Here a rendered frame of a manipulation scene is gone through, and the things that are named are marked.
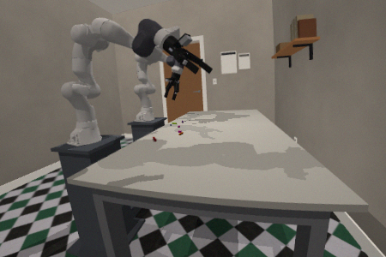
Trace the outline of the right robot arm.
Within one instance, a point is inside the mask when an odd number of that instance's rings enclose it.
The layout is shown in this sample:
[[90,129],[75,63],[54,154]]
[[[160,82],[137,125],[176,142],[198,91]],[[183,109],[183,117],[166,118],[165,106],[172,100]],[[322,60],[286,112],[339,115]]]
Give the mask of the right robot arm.
[[92,25],[74,25],[70,35],[75,42],[72,51],[72,71],[78,75],[79,82],[64,83],[61,93],[75,109],[77,123],[67,142],[73,146],[93,144],[102,140],[94,107],[87,101],[100,95],[100,86],[96,85],[93,77],[93,51],[103,51],[112,42],[132,49],[135,54],[151,63],[157,63],[162,57],[163,43],[167,37],[174,36],[178,39],[177,45],[181,47],[187,46],[192,41],[187,33],[180,38],[178,26],[165,29],[150,19],[140,21],[135,37],[115,21],[106,18],[96,18]]

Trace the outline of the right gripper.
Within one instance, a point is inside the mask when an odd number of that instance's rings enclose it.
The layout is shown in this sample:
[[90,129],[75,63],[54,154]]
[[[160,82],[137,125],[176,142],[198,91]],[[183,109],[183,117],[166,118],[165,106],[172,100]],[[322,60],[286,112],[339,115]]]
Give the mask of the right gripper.
[[173,36],[169,36],[165,39],[163,43],[163,50],[165,50],[170,55],[173,55],[173,57],[177,60],[178,63],[180,63],[180,65],[183,66],[184,64],[184,66],[190,71],[192,71],[194,74],[196,74],[199,69],[194,63],[198,64],[202,69],[204,69],[210,74],[212,68],[209,67],[203,61],[203,59],[200,59],[199,57],[195,56],[184,48],[182,49],[181,46],[177,45],[177,43],[178,39]]

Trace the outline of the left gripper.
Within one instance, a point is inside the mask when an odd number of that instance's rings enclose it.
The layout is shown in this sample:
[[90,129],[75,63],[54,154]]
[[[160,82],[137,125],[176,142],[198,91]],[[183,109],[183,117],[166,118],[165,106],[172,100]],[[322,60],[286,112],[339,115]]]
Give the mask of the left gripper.
[[165,93],[165,96],[164,96],[165,98],[167,98],[167,95],[168,95],[169,90],[171,89],[171,87],[174,86],[174,93],[173,93],[173,96],[172,96],[172,100],[175,100],[175,98],[177,96],[177,93],[179,92],[179,79],[180,79],[180,76],[181,76],[180,74],[172,72],[172,77],[171,78],[173,78],[173,81],[169,81],[169,83],[166,86],[166,93]]

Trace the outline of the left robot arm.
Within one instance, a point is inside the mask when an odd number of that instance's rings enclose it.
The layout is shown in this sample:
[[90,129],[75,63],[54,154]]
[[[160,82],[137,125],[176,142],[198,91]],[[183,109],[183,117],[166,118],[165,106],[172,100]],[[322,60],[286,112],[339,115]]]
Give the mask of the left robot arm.
[[[147,96],[147,93],[152,94],[156,91],[155,86],[151,84],[148,78],[147,66],[150,66],[152,63],[136,54],[135,60],[138,62],[136,67],[138,80],[142,81],[142,84],[146,85],[137,85],[134,87],[134,92],[136,95],[138,95],[142,103],[141,111],[136,115],[136,119],[134,122],[152,121],[154,120],[152,100]],[[167,55],[163,53],[160,61],[164,63],[166,62],[169,66],[173,65],[172,72],[180,75],[183,73],[184,65],[181,66],[180,63],[178,63],[173,56],[170,55],[167,57]],[[177,67],[178,69],[175,67]]]

